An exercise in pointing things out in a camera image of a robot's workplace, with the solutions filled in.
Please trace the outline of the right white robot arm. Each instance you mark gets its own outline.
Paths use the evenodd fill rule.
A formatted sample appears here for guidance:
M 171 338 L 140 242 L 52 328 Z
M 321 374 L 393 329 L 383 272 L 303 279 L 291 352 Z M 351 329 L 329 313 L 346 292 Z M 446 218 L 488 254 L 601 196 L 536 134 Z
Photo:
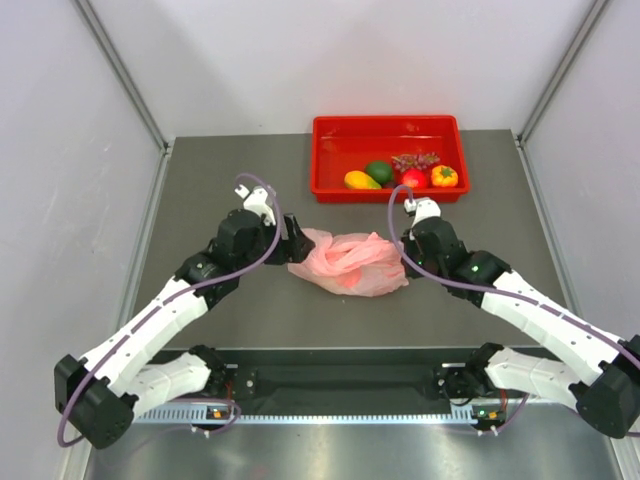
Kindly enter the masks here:
M 467 250 L 452 225 L 438 215 L 415 215 L 401 242 L 409 277 L 438 282 L 450 295 L 506 321 L 555 357 L 532 357 L 487 343 L 466 364 L 474 393 L 519 390 L 568 407 L 610 438 L 635 435 L 637 336 L 625 340 L 576 317 L 504 260 L 484 250 Z

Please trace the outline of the pink plastic bag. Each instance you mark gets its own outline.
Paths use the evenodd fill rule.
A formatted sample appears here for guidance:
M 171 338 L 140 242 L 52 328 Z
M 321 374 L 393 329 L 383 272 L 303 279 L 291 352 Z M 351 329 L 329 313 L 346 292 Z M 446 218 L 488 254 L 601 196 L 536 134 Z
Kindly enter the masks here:
M 333 294 L 379 297 L 409 284 L 396 246 L 377 233 L 333 235 L 305 228 L 315 243 L 306 260 L 287 265 L 293 275 Z

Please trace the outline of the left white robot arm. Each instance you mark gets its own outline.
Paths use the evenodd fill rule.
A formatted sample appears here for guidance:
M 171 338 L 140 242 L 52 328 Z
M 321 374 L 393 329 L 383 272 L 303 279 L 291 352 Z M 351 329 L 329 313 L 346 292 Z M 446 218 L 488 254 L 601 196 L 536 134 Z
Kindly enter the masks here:
M 188 257 L 163 289 L 101 345 L 54 368 L 57 441 L 72 425 L 93 447 L 113 445 L 132 422 L 178 397 L 202 393 L 226 400 L 231 374 L 214 349 L 197 345 L 164 364 L 152 359 L 178 333 L 236 290 L 242 275 L 262 265 L 303 262 L 314 242 L 287 214 L 272 223 L 264 214 L 231 211 L 206 248 Z

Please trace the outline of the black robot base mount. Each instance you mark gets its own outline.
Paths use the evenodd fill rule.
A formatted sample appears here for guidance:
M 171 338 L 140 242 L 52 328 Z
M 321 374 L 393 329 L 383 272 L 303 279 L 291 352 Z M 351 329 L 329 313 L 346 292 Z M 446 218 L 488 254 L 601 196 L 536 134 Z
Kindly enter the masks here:
M 464 373 L 475 349 L 218 349 L 216 370 L 183 400 L 228 398 L 250 414 L 437 410 L 450 401 L 504 401 L 512 392 Z

